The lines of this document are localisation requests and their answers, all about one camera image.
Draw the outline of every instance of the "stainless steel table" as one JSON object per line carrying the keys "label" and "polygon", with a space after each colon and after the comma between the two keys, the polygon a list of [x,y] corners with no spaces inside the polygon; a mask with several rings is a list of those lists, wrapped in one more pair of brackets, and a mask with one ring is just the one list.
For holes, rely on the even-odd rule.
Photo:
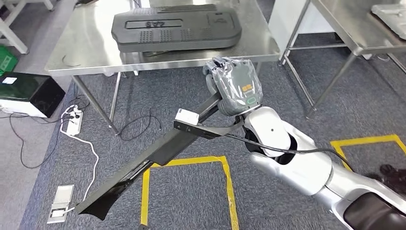
{"label": "stainless steel table", "polygon": [[[294,47],[292,41],[297,34],[300,23],[305,12],[310,4],[310,1],[316,6],[323,17],[333,27],[338,36],[345,44],[328,45],[328,46],[307,46]],[[306,4],[301,12],[298,23],[292,33],[292,37],[288,43],[288,47],[283,54],[281,62],[288,63],[292,69],[296,79],[299,81],[302,90],[304,91],[308,101],[310,102],[312,111],[324,101],[337,80],[342,77],[352,62],[359,55],[366,54],[388,54],[389,57],[397,64],[400,69],[406,73],[406,68],[400,63],[393,52],[405,52],[406,40],[399,38],[393,33],[378,17],[371,13],[373,5],[377,4],[398,4],[404,0],[306,0]],[[314,103],[307,88],[304,86],[294,66],[290,62],[288,55],[291,50],[304,50],[314,48],[329,48],[347,46],[352,53],[349,55],[341,69],[337,72],[331,83]]]}
{"label": "stainless steel table", "polygon": [[[225,49],[173,51],[153,57],[147,57],[142,53],[121,53],[111,35],[113,17],[135,7],[133,0],[99,0],[92,5],[76,8],[45,69],[52,76],[73,75],[75,83],[115,134],[119,134],[117,128],[78,75],[197,67],[203,66],[216,56],[249,58],[258,63],[278,60],[278,46],[255,0],[139,0],[138,2],[144,8],[223,4],[236,10],[242,26],[242,36],[237,45]],[[118,76],[113,104],[119,82]]]}

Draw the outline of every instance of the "white device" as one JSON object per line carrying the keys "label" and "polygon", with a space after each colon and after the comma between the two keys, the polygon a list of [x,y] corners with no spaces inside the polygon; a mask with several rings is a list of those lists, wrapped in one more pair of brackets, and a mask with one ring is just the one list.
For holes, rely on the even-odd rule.
{"label": "white device", "polygon": [[66,129],[66,133],[70,136],[75,136],[80,133],[80,128],[82,127],[83,111],[76,107],[73,111],[69,113],[69,122]]}
{"label": "white device", "polygon": [[56,189],[54,202],[51,206],[47,224],[65,222],[74,185],[61,185]]}

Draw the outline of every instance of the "black wire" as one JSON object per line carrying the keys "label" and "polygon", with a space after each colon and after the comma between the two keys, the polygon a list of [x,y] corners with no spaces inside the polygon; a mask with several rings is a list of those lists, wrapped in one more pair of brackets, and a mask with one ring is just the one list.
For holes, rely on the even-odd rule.
{"label": "black wire", "polygon": [[[10,116],[4,116],[4,117],[0,117],[0,119],[9,118],[9,117],[10,117]],[[13,118],[24,118],[24,117],[29,117],[29,115],[14,116]]]}
{"label": "black wire", "polygon": [[[136,135],[136,136],[134,136],[134,137],[132,137],[132,138],[123,138],[123,135],[122,135],[122,134],[123,134],[123,131],[125,130],[125,128],[127,128],[127,127],[128,127],[130,124],[132,124],[133,122],[136,122],[137,120],[139,120],[139,119],[141,119],[141,118],[145,118],[145,117],[149,117],[148,125],[146,126],[146,128],[144,128],[144,130],[141,131],[141,133],[139,133],[138,135]],[[129,123],[127,123],[127,124],[123,127],[123,129],[121,129],[121,132],[120,132],[120,138],[121,138],[121,140],[123,140],[123,141],[131,141],[131,140],[134,140],[134,139],[136,139],[137,137],[141,136],[143,133],[145,133],[145,131],[146,131],[146,130],[149,128],[149,126],[151,125],[151,118],[154,118],[154,119],[156,119],[156,120],[159,122],[159,129],[161,130],[161,129],[162,129],[161,121],[160,121],[156,116],[151,115],[151,108],[150,108],[150,109],[149,109],[149,115],[138,117],[138,118],[136,118],[136,119],[130,121]]]}
{"label": "black wire", "polygon": [[39,165],[34,166],[34,167],[28,166],[28,165],[26,165],[26,164],[24,163],[24,161],[23,161],[23,148],[24,148],[24,142],[25,142],[25,141],[24,141],[24,139],[23,139],[22,137],[20,137],[20,135],[18,135],[18,133],[15,131],[15,129],[14,129],[13,125],[12,125],[12,122],[11,122],[11,118],[13,117],[14,114],[15,114],[15,113],[10,114],[10,116],[9,116],[8,118],[9,118],[10,127],[11,127],[13,133],[14,133],[14,134],[18,137],[18,139],[20,139],[21,142],[22,142],[22,144],[21,144],[21,149],[20,149],[20,162],[21,162],[21,164],[22,164],[25,168],[27,168],[27,169],[36,169],[36,168],[40,167],[41,165],[43,165],[43,164],[54,154],[55,149],[56,149],[56,147],[57,147],[57,145],[58,145],[59,131],[56,133],[56,142],[55,142],[54,148],[52,149],[51,153],[49,153],[48,156],[47,156],[47,157],[42,161],[42,163],[40,163]]}
{"label": "black wire", "polygon": [[134,1],[135,4],[137,4],[137,6],[138,6],[139,8],[141,8],[141,5],[140,5],[136,0],[133,0],[133,1]]}
{"label": "black wire", "polygon": [[351,167],[350,163],[348,163],[347,159],[345,159],[344,157],[342,157],[339,153],[337,153],[335,150],[332,149],[327,149],[327,148],[319,148],[319,149],[311,149],[311,150],[286,150],[286,149],[278,149],[278,148],[274,148],[274,147],[270,147],[270,146],[266,146],[263,145],[261,143],[246,139],[246,138],[242,138],[233,134],[226,134],[226,137],[229,138],[233,138],[236,140],[240,140],[240,141],[244,141],[246,143],[252,144],[252,145],[256,145],[258,147],[267,149],[267,150],[272,150],[272,151],[276,151],[276,152],[283,152],[283,153],[290,153],[290,154],[307,154],[307,153],[313,153],[313,152],[331,152],[334,153],[334,155],[336,155],[337,157],[339,157],[346,165],[348,165],[348,167],[353,171],[354,169]]}

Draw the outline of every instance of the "power strip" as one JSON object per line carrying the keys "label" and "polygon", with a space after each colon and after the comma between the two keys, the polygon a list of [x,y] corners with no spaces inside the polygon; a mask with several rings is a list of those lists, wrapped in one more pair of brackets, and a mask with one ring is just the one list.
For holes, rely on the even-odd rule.
{"label": "power strip", "polygon": [[76,108],[69,113],[71,117],[69,119],[68,127],[66,133],[70,136],[75,136],[80,133],[80,128],[82,127],[83,111]]}

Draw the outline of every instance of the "white table leg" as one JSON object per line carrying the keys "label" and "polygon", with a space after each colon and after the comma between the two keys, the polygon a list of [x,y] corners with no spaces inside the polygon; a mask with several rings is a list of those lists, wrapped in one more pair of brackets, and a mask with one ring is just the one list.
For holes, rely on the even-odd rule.
{"label": "white table leg", "polygon": [[15,35],[15,33],[10,29],[10,27],[0,19],[0,32],[7,38],[10,44],[22,53],[28,54],[27,46]]}

